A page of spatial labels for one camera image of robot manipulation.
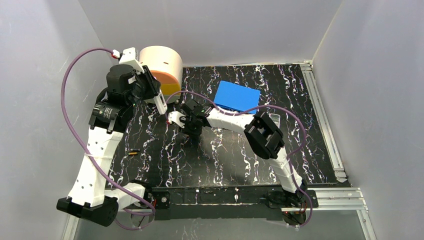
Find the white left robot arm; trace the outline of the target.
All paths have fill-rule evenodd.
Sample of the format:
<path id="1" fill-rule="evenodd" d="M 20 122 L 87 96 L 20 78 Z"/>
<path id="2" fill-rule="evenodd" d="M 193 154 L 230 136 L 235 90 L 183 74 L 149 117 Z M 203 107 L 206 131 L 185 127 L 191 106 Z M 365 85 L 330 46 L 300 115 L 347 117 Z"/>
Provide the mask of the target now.
<path id="1" fill-rule="evenodd" d="M 109 169 L 118 144 L 134 116 L 134 106 L 161 96 L 161 84 L 146 66 L 114 65 L 106 75 L 106 88 L 97 96 L 84 142 L 70 123 L 65 105 L 68 76 L 62 80 L 61 110 L 69 130 L 83 148 L 83 160 L 73 187 L 56 208 L 98 225 L 110 226 L 120 210 L 144 202 L 146 186 L 133 180 L 125 186 L 112 180 Z"/>

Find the long white remote control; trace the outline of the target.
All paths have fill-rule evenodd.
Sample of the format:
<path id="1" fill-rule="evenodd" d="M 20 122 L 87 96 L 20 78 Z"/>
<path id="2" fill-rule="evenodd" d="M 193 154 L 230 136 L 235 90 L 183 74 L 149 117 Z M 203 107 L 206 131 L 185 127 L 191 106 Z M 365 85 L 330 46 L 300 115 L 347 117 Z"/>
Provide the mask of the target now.
<path id="1" fill-rule="evenodd" d="M 270 113 L 269 117 L 275 123 L 275 125 L 280 128 L 281 126 L 281 116 L 279 114 Z"/>

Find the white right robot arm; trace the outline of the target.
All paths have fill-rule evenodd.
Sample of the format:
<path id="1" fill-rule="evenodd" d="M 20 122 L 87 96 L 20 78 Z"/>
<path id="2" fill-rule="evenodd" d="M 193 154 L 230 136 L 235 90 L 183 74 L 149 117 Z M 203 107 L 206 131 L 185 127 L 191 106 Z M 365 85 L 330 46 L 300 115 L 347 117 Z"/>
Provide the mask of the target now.
<path id="1" fill-rule="evenodd" d="M 255 114 L 230 112 L 203 106 L 191 99 L 181 106 L 180 111 L 168 114 L 168 123 L 177 124 L 180 132 L 193 138 L 199 137 L 204 127 L 244 135 L 255 155 L 268 161 L 291 204 L 299 205 L 310 199 L 305 181 L 288 159 L 283 132 L 265 111 Z"/>

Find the small white buttoned remote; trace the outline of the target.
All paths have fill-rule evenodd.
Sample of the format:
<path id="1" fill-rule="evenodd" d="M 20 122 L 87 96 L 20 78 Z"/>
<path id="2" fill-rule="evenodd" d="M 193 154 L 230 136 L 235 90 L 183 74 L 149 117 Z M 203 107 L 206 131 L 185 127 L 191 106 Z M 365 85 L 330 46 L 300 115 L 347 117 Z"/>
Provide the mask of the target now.
<path id="1" fill-rule="evenodd" d="M 153 98 L 153 101 L 156 105 L 158 113 L 160 115 L 164 115 L 167 112 L 168 106 L 161 90 L 159 91 L 158 95 Z"/>

